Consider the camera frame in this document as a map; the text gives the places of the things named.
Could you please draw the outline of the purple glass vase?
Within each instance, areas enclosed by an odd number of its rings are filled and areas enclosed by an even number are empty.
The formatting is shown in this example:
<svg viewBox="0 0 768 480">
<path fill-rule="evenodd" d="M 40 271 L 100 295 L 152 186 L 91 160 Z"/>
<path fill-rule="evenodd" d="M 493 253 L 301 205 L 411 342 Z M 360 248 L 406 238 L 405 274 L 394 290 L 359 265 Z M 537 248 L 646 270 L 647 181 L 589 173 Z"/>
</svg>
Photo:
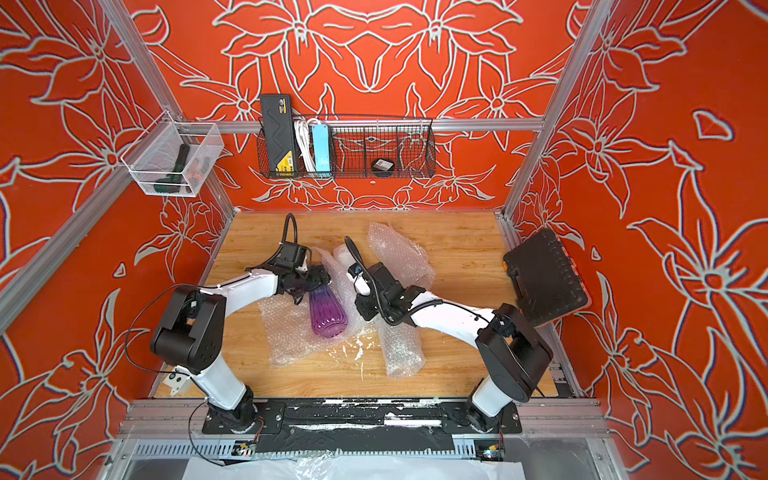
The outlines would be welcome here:
<svg viewBox="0 0 768 480">
<path fill-rule="evenodd" d="M 315 335 L 331 339 L 346 330 L 347 314 L 329 285 L 310 292 L 309 306 L 311 328 Z"/>
</svg>

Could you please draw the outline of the bubble wrap sheet of vase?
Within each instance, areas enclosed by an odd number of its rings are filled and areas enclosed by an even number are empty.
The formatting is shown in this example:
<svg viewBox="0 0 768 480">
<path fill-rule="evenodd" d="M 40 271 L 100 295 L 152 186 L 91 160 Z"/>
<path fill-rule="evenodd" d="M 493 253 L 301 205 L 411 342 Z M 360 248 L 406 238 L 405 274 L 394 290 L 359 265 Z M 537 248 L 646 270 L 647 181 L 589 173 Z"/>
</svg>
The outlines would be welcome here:
<svg viewBox="0 0 768 480">
<path fill-rule="evenodd" d="M 261 300 L 257 306 L 264 321 L 270 364 L 277 368 L 287 367 L 323 354 L 339 365 L 352 362 L 362 369 L 368 352 L 380 346 L 375 325 L 358 314 L 354 305 L 355 289 L 335 260 L 333 251 L 317 249 L 315 254 L 330 274 L 329 286 L 347 314 L 348 326 L 339 336 L 325 339 L 312 331 L 309 296 L 298 305 L 288 295 Z"/>
</svg>

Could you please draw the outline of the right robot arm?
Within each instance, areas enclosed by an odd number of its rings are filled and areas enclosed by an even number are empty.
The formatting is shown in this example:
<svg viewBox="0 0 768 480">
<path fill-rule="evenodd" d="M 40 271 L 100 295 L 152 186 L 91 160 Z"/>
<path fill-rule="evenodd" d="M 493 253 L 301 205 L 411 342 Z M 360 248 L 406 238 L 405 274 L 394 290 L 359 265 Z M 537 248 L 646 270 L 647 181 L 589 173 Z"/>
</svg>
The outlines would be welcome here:
<svg viewBox="0 0 768 480">
<path fill-rule="evenodd" d="M 383 263 L 366 266 L 350 237 L 345 246 L 353 259 L 348 277 L 356 291 L 355 307 L 364 320 L 380 318 L 392 328 L 435 330 L 479 352 L 487 376 L 467 397 L 463 424 L 479 433 L 491 432 L 508 405 L 531 400 L 554 354 L 516 306 L 471 307 L 418 285 L 405 287 Z"/>
</svg>

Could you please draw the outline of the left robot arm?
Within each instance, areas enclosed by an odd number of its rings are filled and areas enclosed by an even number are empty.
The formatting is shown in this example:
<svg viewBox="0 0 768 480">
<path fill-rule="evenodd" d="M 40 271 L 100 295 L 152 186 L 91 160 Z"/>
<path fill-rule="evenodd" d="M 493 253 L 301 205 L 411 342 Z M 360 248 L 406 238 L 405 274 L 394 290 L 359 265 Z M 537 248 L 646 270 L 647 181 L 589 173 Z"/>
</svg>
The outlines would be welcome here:
<svg viewBox="0 0 768 480">
<path fill-rule="evenodd" d="M 239 380 L 222 355 L 225 321 L 263 299 L 288 295 L 295 305 L 327 286 L 330 276 L 312 263 L 311 250 L 299 243 L 296 218 L 285 217 L 278 248 L 246 273 L 212 286 L 176 287 L 150 341 L 150 351 L 185 374 L 205 393 L 209 413 L 239 433 L 257 419 L 252 389 Z"/>
</svg>

